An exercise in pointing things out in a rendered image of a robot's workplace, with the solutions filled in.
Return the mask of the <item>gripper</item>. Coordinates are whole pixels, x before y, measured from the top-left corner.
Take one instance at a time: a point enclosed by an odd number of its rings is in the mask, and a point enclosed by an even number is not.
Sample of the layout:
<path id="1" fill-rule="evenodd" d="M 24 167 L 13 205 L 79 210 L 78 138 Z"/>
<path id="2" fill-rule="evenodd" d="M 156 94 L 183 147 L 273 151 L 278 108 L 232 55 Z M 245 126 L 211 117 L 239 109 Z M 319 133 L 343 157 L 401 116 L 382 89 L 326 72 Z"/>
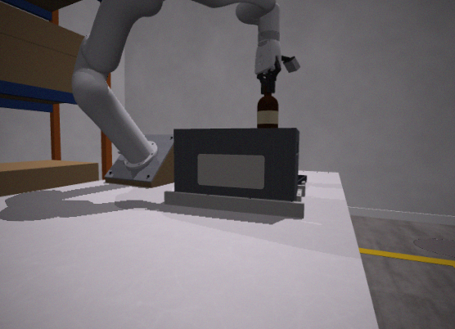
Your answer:
<path id="1" fill-rule="evenodd" d="M 267 86 L 267 92 L 275 93 L 275 81 L 282 70 L 281 66 L 280 42 L 271 38 L 259 41 L 255 56 L 255 74 L 261 83 L 261 94 L 264 95 L 264 86 Z"/>

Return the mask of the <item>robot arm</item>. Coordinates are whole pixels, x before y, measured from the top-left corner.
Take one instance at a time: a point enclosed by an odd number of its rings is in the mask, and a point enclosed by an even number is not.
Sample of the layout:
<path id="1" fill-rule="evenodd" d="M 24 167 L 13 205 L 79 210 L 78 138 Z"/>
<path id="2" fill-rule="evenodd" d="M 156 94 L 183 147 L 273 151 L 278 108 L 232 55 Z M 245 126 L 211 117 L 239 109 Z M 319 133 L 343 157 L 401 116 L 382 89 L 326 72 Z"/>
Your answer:
<path id="1" fill-rule="evenodd" d="M 144 16 L 156 15 L 163 1 L 102 0 L 91 33 L 81 42 L 71 80 L 77 105 L 126 158 L 124 163 L 130 169 L 151 162 L 157 145 L 147 141 L 106 81 L 120 63 L 133 24 Z M 258 26 L 258 42 L 269 38 L 280 42 L 280 7 L 276 0 L 192 1 L 211 8 L 241 2 L 236 8 L 237 18 Z"/>

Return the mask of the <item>dark brown glass bottle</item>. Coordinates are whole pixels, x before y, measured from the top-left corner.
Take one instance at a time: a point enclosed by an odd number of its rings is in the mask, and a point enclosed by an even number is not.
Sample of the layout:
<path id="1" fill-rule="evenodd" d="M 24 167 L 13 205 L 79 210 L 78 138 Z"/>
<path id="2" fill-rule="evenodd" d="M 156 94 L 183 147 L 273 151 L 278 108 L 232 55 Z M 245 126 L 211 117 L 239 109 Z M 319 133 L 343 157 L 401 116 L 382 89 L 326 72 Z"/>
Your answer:
<path id="1" fill-rule="evenodd" d="M 257 105 L 257 128 L 278 128 L 278 102 L 267 92 L 267 86 Z"/>

